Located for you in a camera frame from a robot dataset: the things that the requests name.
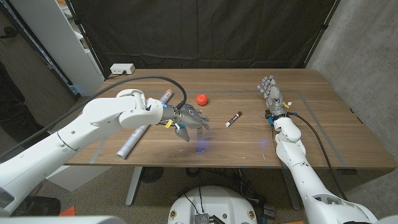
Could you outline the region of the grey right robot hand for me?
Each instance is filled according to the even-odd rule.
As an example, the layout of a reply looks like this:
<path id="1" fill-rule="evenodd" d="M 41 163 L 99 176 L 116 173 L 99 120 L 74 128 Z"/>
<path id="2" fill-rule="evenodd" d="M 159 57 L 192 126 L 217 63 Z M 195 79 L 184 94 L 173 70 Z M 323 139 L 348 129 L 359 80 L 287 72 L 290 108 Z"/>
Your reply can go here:
<path id="1" fill-rule="evenodd" d="M 257 89 L 266 101 L 266 119 L 273 118 L 277 120 L 279 117 L 288 117 L 287 110 L 291 106 L 291 102 L 286 103 L 284 101 L 273 74 L 264 77 Z"/>

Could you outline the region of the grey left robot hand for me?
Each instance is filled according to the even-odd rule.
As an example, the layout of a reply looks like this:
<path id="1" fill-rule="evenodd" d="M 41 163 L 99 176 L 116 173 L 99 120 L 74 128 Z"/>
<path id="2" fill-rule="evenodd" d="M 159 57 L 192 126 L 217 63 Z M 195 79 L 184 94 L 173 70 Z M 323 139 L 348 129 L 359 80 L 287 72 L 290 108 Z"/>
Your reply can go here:
<path id="1" fill-rule="evenodd" d="M 180 109 L 172 105 L 163 104 L 163 115 L 161 120 L 172 120 L 175 125 L 175 134 L 190 141 L 187 129 L 196 129 L 197 139 L 201 139 L 203 129 L 209 129 L 208 122 L 210 119 L 205 116 L 201 110 L 194 108 L 192 105 L 185 104 Z"/>

